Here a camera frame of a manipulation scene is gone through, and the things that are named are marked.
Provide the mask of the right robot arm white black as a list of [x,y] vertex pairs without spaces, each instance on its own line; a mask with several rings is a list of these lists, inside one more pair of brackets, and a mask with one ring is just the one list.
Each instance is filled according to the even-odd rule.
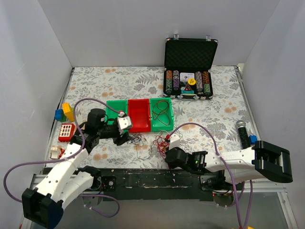
[[233,183],[262,178],[277,183],[293,181],[290,152],[261,140],[249,148],[225,152],[219,156],[206,151],[186,153],[179,147],[165,154],[165,162],[170,169],[178,167],[201,176],[226,171],[215,178],[216,185],[223,190]]

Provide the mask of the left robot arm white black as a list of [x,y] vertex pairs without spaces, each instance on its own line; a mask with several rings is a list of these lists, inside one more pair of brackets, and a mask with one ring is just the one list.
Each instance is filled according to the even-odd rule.
[[111,138],[120,146],[129,140],[127,130],[132,128],[130,117],[120,111],[111,125],[105,120],[103,109],[94,108],[87,121],[75,131],[62,156],[48,175],[34,188],[26,189],[22,196],[24,217],[53,229],[60,222],[66,207],[83,191],[96,191],[101,187],[99,169],[91,166],[79,168],[80,163],[99,144]]

